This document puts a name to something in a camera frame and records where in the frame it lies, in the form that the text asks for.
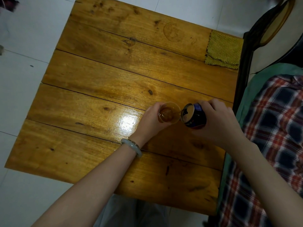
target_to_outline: wooden plank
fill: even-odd
[[[6,168],[76,183],[119,144],[25,120]],[[144,152],[116,193],[214,215],[221,172]]]
[[[59,50],[55,50],[42,82],[142,110],[157,101],[176,102],[183,108],[187,103],[213,98]]]
[[[57,49],[233,102],[237,73],[68,21]]]
[[[27,118],[120,143],[130,136],[144,111],[104,99],[40,84]],[[222,169],[224,151],[193,136],[180,121],[161,131],[144,150]]]
[[[204,61],[211,29],[116,0],[77,0],[70,19]]]

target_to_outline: plastic cup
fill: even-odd
[[[173,102],[164,103],[158,111],[159,122],[170,122],[172,124],[180,120],[180,107]]]

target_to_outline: plaid shirt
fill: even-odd
[[[270,78],[243,123],[245,136],[303,198],[303,76]],[[229,167],[218,225],[272,226],[247,178],[235,162]]]

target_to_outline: yellow cloth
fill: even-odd
[[[243,39],[212,30],[207,45],[205,64],[238,69]]]

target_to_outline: hand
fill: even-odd
[[[205,127],[194,130],[193,134],[211,141],[229,154],[239,145],[249,142],[230,107],[217,99],[208,102],[201,100],[199,104],[205,112],[207,122]]]
[[[163,104],[162,102],[157,102],[149,107],[141,118],[136,131],[129,137],[140,148],[158,134],[159,131],[171,125],[170,122],[161,123],[158,120],[158,111]]]

